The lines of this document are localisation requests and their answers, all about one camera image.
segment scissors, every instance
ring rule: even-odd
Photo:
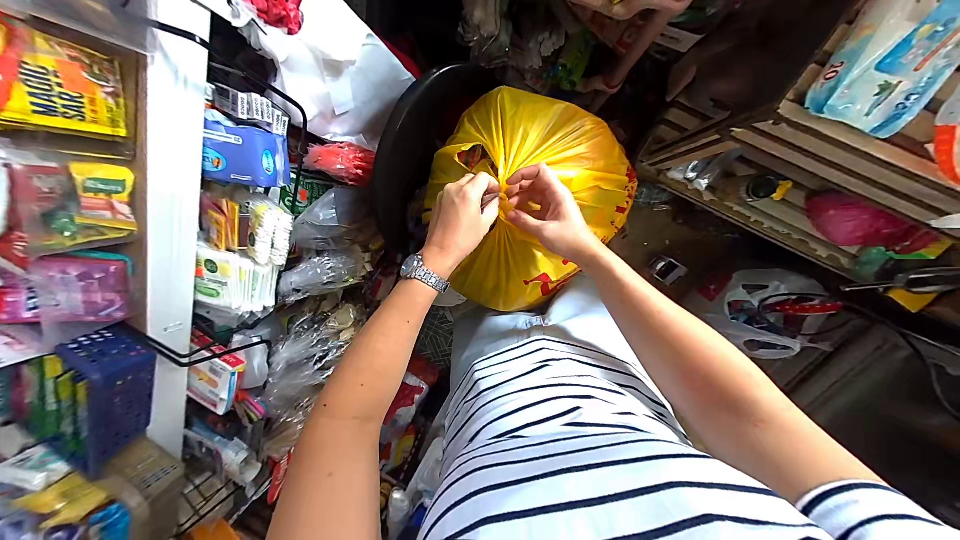
[[[901,288],[914,294],[947,292],[960,288],[960,267],[922,268],[897,274],[891,282],[841,285],[842,291]]]

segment hand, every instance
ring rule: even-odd
[[[583,266],[584,260],[604,248],[584,221],[573,193],[550,167],[543,163],[523,167],[507,185],[507,200],[514,206],[507,212],[507,220],[536,236],[546,249]]]
[[[485,195],[499,194],[500,184],[487,173],[468,174],[459,182],[447,184],[437,195],[426,244],[423,264],[445,280],[490,231],[500,210],[493,198],[485,207]]]

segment white shelf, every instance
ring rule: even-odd
[[[150,0],[154,18],[204,39],[210,13],[191,0]],[[147,173],[146,320],[142,329],[186,353],[193,313],[207,53],[196,43],[159,33],[146,68]],[[187,370],[156,361],[154,410],[147,434],[179,457]]]

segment red bag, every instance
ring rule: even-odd
[[[806,216],[818,233],[838,246],[881,247],[906,255],[940,239],[939,234],[923,225],[842,191],[808,195]]]

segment wristwatch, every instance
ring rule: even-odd
[[[444,294],[450,283],[434,273],[426,266],[423,266],[423,256],[415,253],[403,261],[400,266],[400,277],[404,280],[419,280],[433,287],[440,294]]]

